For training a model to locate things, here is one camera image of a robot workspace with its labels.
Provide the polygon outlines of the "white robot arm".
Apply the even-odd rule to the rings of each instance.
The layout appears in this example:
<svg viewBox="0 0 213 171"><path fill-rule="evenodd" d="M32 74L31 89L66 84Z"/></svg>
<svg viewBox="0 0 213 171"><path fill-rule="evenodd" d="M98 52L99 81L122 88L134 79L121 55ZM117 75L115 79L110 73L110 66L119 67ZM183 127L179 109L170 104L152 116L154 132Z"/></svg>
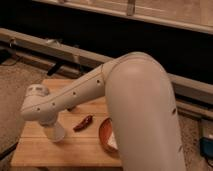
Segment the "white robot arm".
<svg viewBox="0 0 213 171"><path fill-rule="evenodd" d="M186 171L171 81L146 53L101 64L54 93L31 85L21 115L48 126L60 111L99 97L106 98L124 171Z"/></svg>

